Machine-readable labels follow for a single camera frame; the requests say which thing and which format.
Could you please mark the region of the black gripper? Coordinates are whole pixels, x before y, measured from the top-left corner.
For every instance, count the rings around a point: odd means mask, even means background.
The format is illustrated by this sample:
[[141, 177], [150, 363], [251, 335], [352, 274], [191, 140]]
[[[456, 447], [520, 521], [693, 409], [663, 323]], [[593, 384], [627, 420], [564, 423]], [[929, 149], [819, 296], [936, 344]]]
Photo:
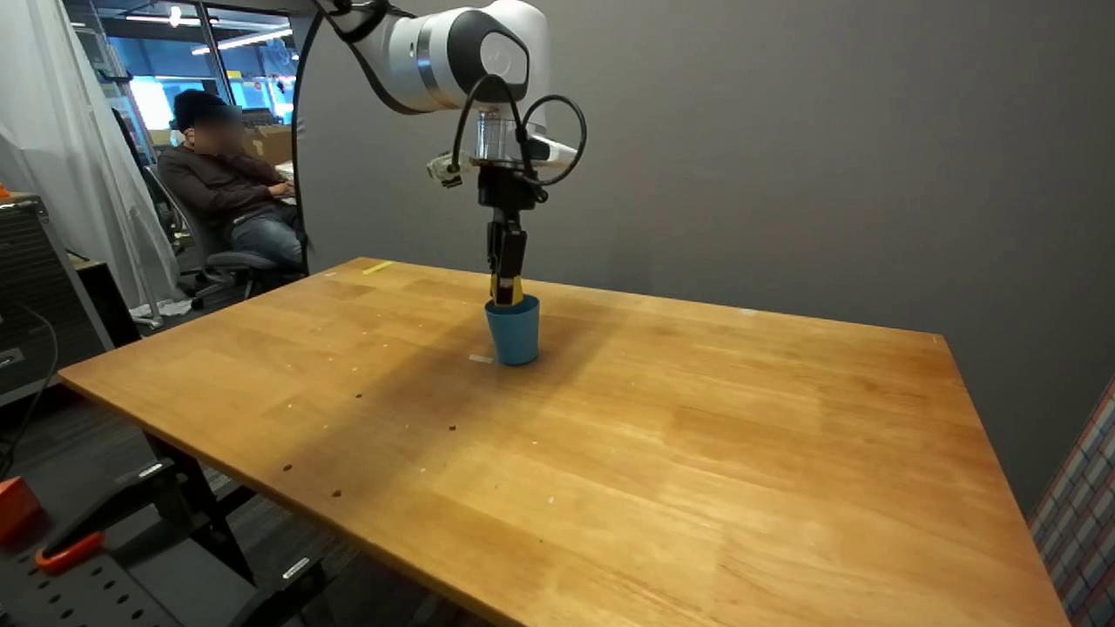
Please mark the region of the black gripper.
[[536, 209], [546, 193], [517, 166], [483, 164], [476, 173], [476, 201], [491, 209], [486, 225], [486, 269], [491, 291], [486, 299], [497, 312], [522, 303], [522, 257], [525, 257], [525, 229], [520, 216]]

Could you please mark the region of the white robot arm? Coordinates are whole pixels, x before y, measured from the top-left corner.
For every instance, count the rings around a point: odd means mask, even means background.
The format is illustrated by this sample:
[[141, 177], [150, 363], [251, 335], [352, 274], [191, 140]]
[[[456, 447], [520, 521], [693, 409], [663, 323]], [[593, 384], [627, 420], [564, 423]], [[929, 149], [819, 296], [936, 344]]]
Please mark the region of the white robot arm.
[[520, 212], [546, 200], [536, 166], [564, 157], [534, 122], [551, 87], [546, 18], [528, 0], [433, 14], [400, 11], [392, 0], [314, 5], [391, 112], [456, 112], [453, 146], [433, 172], [453, 187], [462, 161], [476, 166], [476, 201], [491, 209], [486, 308], [517, 312], [525, 299]]

